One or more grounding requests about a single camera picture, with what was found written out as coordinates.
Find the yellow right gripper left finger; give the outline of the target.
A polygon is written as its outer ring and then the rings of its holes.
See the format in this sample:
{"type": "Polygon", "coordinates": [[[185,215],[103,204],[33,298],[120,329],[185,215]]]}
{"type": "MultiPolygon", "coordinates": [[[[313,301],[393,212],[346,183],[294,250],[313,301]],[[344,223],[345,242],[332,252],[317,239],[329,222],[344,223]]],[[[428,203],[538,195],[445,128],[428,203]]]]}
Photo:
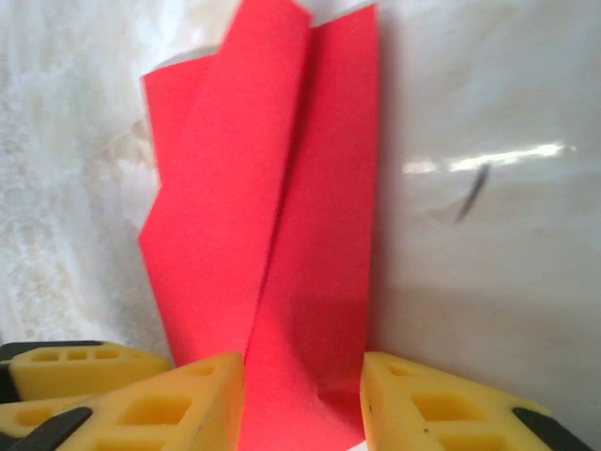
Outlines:
{"type": "Polygon", "coordinates": [[[238,451],[243,358],[216,354],[85,402],[79,427],[8,435],[8,451],[238,451]]]}

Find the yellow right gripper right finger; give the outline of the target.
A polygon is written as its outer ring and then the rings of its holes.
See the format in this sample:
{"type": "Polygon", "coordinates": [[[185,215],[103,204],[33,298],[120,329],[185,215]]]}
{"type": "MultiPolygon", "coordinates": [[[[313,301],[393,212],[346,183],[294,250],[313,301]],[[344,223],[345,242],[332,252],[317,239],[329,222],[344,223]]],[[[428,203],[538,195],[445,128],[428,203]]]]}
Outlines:
{"type": "Polygon", "coordinates": [[[360,399],[368,451],[593,451],[533,401],[384,352],[360,399]]]}

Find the red paper sheet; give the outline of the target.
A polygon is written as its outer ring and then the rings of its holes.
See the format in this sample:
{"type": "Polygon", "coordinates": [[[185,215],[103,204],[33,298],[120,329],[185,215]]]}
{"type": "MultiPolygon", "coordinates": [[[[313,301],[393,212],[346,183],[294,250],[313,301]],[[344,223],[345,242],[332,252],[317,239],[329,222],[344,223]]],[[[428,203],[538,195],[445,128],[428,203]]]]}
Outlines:
{"type": "Polygon", "coordinates": [[[160,188],[139,242],[177,364],[237,351],[239,451],[363,438],[378,10],[241,0],[216,53],[144,79],[160,188]]]}

